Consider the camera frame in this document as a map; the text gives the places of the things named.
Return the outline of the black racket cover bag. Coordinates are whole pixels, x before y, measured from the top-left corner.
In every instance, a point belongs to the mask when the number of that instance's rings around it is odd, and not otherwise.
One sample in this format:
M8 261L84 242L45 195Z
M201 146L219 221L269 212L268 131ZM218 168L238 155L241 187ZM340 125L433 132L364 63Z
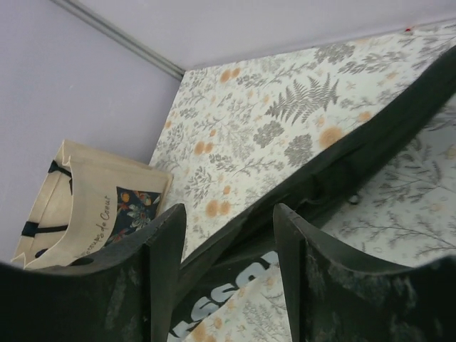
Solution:
M279 259L274 208L285 204L323 231L343 202L360 205L359 190L410 142L455 94L455 50L433 62L371 121L301 167L197 250L180 274L171 326L193 313L199 300L219 308L209 291L232 297L234 279L267 253Z

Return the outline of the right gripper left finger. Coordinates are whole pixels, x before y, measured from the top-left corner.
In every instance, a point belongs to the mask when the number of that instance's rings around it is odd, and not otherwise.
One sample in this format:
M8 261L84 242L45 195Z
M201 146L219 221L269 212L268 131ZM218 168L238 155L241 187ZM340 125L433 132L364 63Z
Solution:
M68 266L1 265L3 341L165 341L186 230L177 204Z

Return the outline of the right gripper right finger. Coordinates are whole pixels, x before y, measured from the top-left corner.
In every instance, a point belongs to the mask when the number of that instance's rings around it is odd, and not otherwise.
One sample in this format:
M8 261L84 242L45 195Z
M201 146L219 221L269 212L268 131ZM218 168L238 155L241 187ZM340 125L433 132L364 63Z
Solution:
M402 266L355 249L285 204L274 236L294 341L453 341L455 258Z

